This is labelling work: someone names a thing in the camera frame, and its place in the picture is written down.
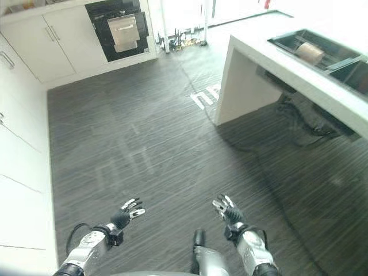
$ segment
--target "floor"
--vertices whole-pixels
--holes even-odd
[[[368,274],[366,140],[338,137],[315,148],[296,147],[290,119],[273,105],[215,129],[190,98],[220,83],[229,32],[241,26],[210,29],[207,47],[160,54],[49,92],[60,262],[75,224],[108,221],[121,203],[139,196],[147,214],[126,228],[124,244],[108,253],[96,276],[187,272],[197,227],[224,255],[231,275],[244,275],[210,204],[226,193],[267,231],[283,275],[319,271],[279,201],[329,275]],[[259,160],[239,148],[257,150]]]

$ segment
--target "robotic arm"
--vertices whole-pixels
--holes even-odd
[[[267,250],[267,238],[264,241],[258,235],[259,228],[249,226],[243,213],[227,195],[219,195],[212,201],[215,210],[226,222],[225,237],[234,243],[243,259],[247,275],[278,276],[280,273],[271,253]]]
[[[113,246],[123,242],[123,229],[135,218],[145,213],[138,206],[142,202],[131,199],[111,217],[107,224],[98,224],[92,228],[73,249],[60,269],[53,276],[88,276],[98,267],[98,260]]]

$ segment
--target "black cable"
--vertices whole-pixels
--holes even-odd
[[[316,129],[310,126],[307,123],[306,119],[304,119],[303,115],[298,110],[298,108],[290,102],[280,103],[279,106],[277,107],[277,110],[283,111],[284,115],[287,115],[286,112],[291,112],[292,119],[293,119],[293,136],[294,136],[292,139],[292,144],[295,145],[296,147],[305,148],[305,149],[316,148],[324,144],[325,142],[330,141],[333,138],[336,138],[339,136],[339,134],[333,129],[329,129],[323,132],[321,131],[321,129]],[[302,122],[303,128],[308,132],[309,135],[317,136],[320,138],[308,144],[299,143],[297,139],[295,138],[296,125],[299,125],[298,121]]]
[[[88,229],[89,229],[89,230],[92,230],[91,226],[89,226],[89,225],[88,225],[88,224],[86,224],[86,223],[79,223],[79,224],[77,224],[76,226],[74,226],[74,228],[73,228],[73,230],[70,232],[69,237],[68,237],[68,240],[67,240],[67,245],[66,245],[66,253],[67,253],[67,256],[69,255],[69,253],[70,253],[70,252],[71,252],[71,250],[72,250],[72,249],[70,249],[70,243],[71,243],[71,240],[72,240],[72,238],[73,238],[73,236],[74,236],[75,232],[76,232],[79,228],[81,228],[81,227],[83,227],[83,226],[86,226],[86,227],[88,227]]]
[[[190,77],[188,76],[187,72],[184,70],[184,68],[182,67],[181,63],[178,62],[181,70],[183,71],[183,73],[186,75],[188,81],[189,81],[189,85],[191,86],[191,88],[193,89],[194,92],[197,92],[196,89],[194,88],[194,85],[190,79]],[[260,168],[260,172],[262,174],[262,177],[264,178],[265,182],[266,182],[266,186],[270,192],[270,194],[273,196],[274,201],[276,202],[276,204],[278,205],[278,208],[281,212],[281,215],[283,217],[283,219],[285,220],[286,224],[288,225],[288,227],[290,228],[290,230],[293,232],[294,236],[296,237],[296,239],[300,242],[302,248],[304,249],[304,251],[306,252],[309,260],[314,264],[314,266],[318,269],[318,271],[320,272],[320,274],[322,276],[327,276],[328,273],[318,264],[317,260],[315,259],[315,257],[313,256],[313,254],[311,253],[311,251],[309,250],[309,248],[306,246],[304,239],[302,238],[302,236],[300,235],[299,231],[296,229],[296,227],[294,226],[294,224],[290,221],[290,218],[288,216],[288,214],[286,213],[286,210],[283,206],[282,201],[279,199],[279,197],[277,196],[275,190],[272,187],[272,183],[273,181],[270,180],[269,176],[266,173],[266,170],[264,169],[261,159],[260,159],[260,154],[258,153],[257,150],[252,149],[252,148],[239,148],[238,146],[236,146],[235,144],[233,144],[230,140],[224,138],[220,133],[219,130],[217,128],[217,126],[213,123],[212,119],[210,118],[210,116],[207,113],[207,110],[204,109],[204,112],[207,116],[207,119],[210,121],[210,123],[214,126],[215,131],[221,136],[221,138],[228,144],[230,145],[232,148],[234,148],[237,151],[241,151],[241,152],[246,152],[246,153],[250,153],[253,154],[255,156],[256,162],[259,165]]]

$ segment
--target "cabinet door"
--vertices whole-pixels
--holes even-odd
[[[3,114],[0,124],[45,153],[48,151],[45,91],[36,86],[34,89],[39,90],[33,93],[32,85],[14,70],[0,62],[0,112]]]
[[[41,193],[0,175],[0,208],[0,246],[46,249],[47,218]]]
[[[46,123],[47,110],[46,93],[44,89],[1,34],[0,62],[7,68],[6,72],[1,71],[2,75],[7,75],[12,79],[18,79],[17,83],[19,87],[22,87],[12,93],[12,96],[28,110],[35,119]]]
[[[52,275],[49,255],[44,249],[0,246],[2,275]]]
[[[47,159],[0,125],[0,175],[40,192],[47,190]]]
[[[75,73],[42,16],[6,24],[1,32],[40,82]]]
[[[58,10],[43,16],[76,72],[108,62],[84,6]]]

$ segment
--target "paper towel roll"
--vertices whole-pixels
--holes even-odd
[[[312,65],[316,65],[322,60],[324,51],[311,43],[304,42],[295,51],[295,54],[302,60],[305,60]]]

